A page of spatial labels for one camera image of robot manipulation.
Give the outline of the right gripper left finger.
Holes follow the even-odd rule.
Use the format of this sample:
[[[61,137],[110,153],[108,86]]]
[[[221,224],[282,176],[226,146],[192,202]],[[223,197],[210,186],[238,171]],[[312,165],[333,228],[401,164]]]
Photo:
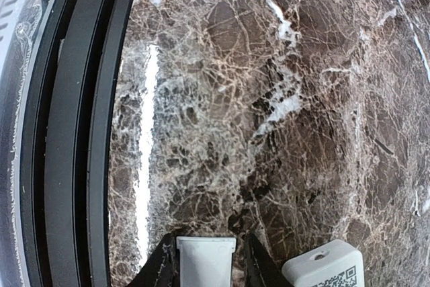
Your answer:
[[[178,286],[178,257],[175,236],[167,233],[129,283],[129,287]]]

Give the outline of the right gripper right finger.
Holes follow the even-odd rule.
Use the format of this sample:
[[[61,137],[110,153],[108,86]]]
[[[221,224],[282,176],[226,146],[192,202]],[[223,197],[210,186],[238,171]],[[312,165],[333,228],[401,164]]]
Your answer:
[[[289,286],[254,233],[245,235],[245,286]]]

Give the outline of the white battery cover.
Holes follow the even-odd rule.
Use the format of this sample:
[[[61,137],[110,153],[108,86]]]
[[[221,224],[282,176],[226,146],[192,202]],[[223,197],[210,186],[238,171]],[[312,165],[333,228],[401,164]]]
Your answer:
[[[181,287],[231,287],[234,237],[177,237]]]

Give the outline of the white remote control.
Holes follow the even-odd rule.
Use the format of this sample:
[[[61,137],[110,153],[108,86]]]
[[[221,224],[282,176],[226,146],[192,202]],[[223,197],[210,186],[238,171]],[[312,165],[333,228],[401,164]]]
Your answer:
[[[293,286],[365,286],[361,252],[338,239],[287,260],[282,274]]]

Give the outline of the clear acrylic panel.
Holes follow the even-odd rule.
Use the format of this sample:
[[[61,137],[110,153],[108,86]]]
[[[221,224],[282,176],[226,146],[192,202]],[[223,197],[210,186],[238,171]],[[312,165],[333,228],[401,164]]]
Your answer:
[[[1,285],[29,286],[21,220],[24,116],[36,57],[56,0],[25,0],[1,51]]]

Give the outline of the black front rail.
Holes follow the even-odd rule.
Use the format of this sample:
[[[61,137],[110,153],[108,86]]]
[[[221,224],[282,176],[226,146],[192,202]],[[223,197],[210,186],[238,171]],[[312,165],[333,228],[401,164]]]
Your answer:
[[[56,0],[20,132],[29,286],[109,286],[108,163],[133,0]]]

